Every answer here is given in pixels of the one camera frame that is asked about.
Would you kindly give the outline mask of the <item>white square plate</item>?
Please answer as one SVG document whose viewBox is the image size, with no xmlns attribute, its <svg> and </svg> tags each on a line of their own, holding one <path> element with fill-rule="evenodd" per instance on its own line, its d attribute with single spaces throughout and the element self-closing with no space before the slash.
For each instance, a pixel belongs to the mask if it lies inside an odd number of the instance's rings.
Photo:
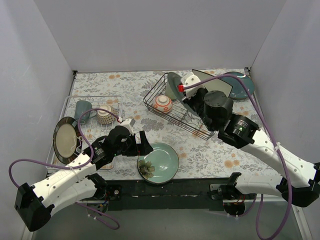
<svg viewBox="0 0 320 240">
<path fill-rule="evenodd" d="M 197 76 L 201 82 L 203 82 L 209 78 L 214 77 L 213 75 L 211 75 L 209 73 L 205 73 L 203 71 L 196 70 L 196 69 L 193 69 L 191 72 L 195 76 Z M 203 85 L 207 89 L 208 92 L 220 91 L 220 92 L 223 92 L 227 97 L 230 96 L 230 93 L 233 89 L 233 87 L 229 83 L 227 83 L 219 78 L 208 81 L 208 82 L 204 83 Z"/>
</svg>

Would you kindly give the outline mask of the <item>green flower deep plate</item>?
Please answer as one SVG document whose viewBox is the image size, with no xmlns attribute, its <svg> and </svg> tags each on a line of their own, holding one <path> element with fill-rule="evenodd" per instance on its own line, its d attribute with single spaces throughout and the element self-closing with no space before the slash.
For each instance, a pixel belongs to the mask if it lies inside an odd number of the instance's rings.
<svg viewBox="0 0 320 240">
<path fill-rule="evenodd" d="M 153 151 L 139 156 L 137 170 L 140 176 L 150 184 L 162 185 L 174 178 L 180 165 L 176 151 L 166 143 L 152 143 Z"/>
</svg>

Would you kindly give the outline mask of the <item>orange patterned bowl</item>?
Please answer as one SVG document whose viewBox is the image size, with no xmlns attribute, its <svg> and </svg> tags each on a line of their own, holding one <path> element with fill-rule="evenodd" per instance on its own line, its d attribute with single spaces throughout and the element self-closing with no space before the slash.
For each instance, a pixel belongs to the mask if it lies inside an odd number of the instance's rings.
<svg viewBox="0 0 320 240">
<path fill-rule="evenodd" d="M 155 98 L 153 107 L 161 113 L 169 113 L 173 108 L 172 100 L 166 95 L 159 95 Z"/>
</svg>

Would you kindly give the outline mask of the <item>dark teal round plate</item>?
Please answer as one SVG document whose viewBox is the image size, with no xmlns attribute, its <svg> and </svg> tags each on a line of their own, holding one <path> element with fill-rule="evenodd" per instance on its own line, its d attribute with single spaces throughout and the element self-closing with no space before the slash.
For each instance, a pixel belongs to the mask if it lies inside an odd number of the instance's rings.
<svg viewBox="0 0 320 240">
<path fill-rule="evenodd" d="M 197 116 L 197 113 L 193 109 L 191 109 L 190 106 L 183 102 L 183 98 L 185 97 L 185 95 L 178 90 L 178 85 L 182 83 L 181 79 L 182 77 L 175 72 L 167 73 L 167 83 L 169 84 L 176 99 L 183 105 L 186 110 L 188 110 L 189 113 Z"/>
</svg>

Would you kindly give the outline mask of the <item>black wire dish rack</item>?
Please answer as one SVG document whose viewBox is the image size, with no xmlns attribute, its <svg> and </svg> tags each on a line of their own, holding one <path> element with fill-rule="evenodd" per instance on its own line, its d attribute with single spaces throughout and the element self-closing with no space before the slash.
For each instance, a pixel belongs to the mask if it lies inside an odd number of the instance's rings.
<svg viewBox="0 0 320 240">
<path fill-rule="evenodd" d="M 192 114 L 192 112 L 184 107 L 178 99 L 173 101 L 173 108 L 168 113 L 162 113 L 154 107 L 156 97 L 164 95 L 166 89 L 173 85 L 171 82 L 179 85 L 181 83 L 180 79 L 181 77 L 174 72 L 164 73 L 145 95 L 143 103 L 150 112 L 166 119 L 169 123 L 180 127 L 184 131 L 190 132 L 207 141 L 213 137 L 215 133 L 213 131 L 208 131 L 202 120 L 198 116 Z"/>
</svg>

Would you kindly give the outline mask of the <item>green cup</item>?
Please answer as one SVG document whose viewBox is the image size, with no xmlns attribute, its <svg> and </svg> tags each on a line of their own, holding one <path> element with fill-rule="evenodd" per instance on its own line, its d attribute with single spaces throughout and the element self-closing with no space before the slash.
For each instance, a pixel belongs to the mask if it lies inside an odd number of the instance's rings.
<svg viewBox="0 0 320 240">
<path fill-rule="evenodd" d="M 177 97 L 176 97 L 176 95 L 174 94 L 172 88 L 171 88 L 170 85 L 168 85 L 168 84 L 167 84 L 166 87 L 165 87 L 165 95 L 166 95 L 167 97 L 169 97 L 172 101 L 174 101 L 174 100 L 177 99 Z"/>
</svg>

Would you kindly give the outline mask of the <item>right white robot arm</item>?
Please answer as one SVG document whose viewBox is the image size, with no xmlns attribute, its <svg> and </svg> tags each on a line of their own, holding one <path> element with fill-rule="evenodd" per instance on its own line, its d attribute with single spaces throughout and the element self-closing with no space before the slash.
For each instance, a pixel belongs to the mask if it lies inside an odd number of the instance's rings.
<svg viewBox="0 0 320 240">
<path fill-rule="evenodd" d="M 232 173 L 228 182 L 214 187 L 215 198 L 237 199 L 241 195 L 265 194 L 282 197 L 298 207 L 307 207 L 320 196 L 320 165 L 297 157 L 271 139 L 255 122 L 233 113 L 233 100 L 222 91 L 194 87 L 183 100 L 209 131 L 217 131 L 224 143 L 242 150 L 278 172 L 276 176 Z"/>
</svg>

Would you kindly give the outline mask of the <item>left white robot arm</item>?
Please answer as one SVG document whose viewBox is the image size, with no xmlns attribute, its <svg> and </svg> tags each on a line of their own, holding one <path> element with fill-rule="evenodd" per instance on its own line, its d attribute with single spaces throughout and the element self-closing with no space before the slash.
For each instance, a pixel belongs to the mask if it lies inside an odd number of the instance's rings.
<svg viewBox="0 0 320 240">
<path fill-rule="evenodd" d="M 103 200 L 109 189 L 97 170 L 111 163 L 116 156 L 145 156 L 154 150 L 145 132 L 139 134 L 140 143 L 137 143 L 127 127 L 118 125 L 107 136 L 89 145 L 66 169 L 33 185 L 19 186 L 14 208 L 28 230 L 39 230 L 55 213 L 78 201 Z"/>
</svg>

